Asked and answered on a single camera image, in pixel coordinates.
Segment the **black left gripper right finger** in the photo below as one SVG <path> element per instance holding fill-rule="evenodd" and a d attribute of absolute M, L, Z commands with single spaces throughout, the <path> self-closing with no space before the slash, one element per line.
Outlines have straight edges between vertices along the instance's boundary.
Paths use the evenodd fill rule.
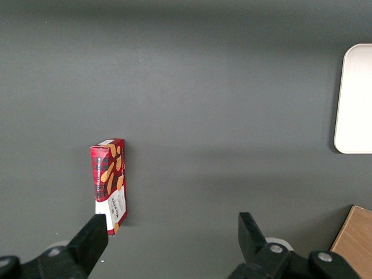
<path fill-rule="evenodd" d="M 245 263 L 229 278 L 359 278 L 352 266 L 339 254 L 312 251 L 299 256 L 278 242 L 267 242 L 248 212 L 238 216 L 238 242 Z"/>

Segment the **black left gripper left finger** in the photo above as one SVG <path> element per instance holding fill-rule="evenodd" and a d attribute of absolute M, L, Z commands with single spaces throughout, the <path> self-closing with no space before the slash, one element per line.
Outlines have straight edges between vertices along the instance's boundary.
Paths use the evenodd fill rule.
<path fill-rule="evenodd" d="M 88 278 L 108 245 L 106 215 L 95 214 L 67 245 L 56 245 L 27 263 L 1 257 L 1 278 Z"/>

